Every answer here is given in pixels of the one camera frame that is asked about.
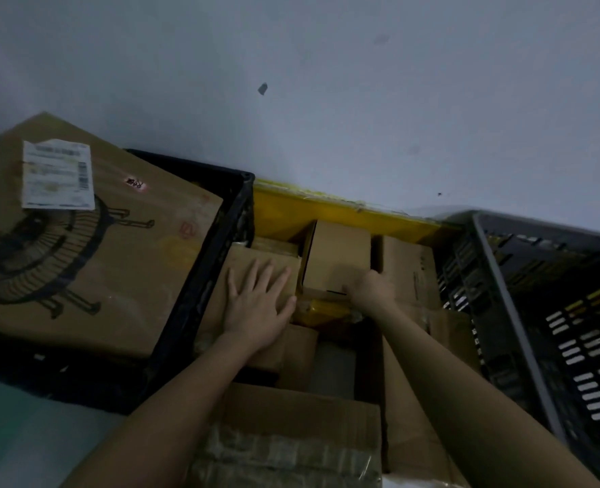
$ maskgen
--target black crate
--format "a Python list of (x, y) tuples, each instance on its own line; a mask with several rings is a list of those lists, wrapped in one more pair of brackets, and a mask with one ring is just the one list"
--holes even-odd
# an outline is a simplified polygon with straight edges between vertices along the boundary
[(477, 212), (439, 282), (492, 384), (600, 479), (600, 233)]
[(193, 342), (230, 245), (254, 237), (254, 174), (129, 149), (222, 197), (153, 353), (132, 360), (0, 335), (0, 381), (56, 401), (129, 414), (192, 361)]

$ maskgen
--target gray plastic crate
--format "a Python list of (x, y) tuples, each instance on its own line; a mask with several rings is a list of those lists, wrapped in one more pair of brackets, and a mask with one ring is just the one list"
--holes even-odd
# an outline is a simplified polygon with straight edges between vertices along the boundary
[(440, 268), (484, 372), (600, 479), (600, 233), (476, 212)]

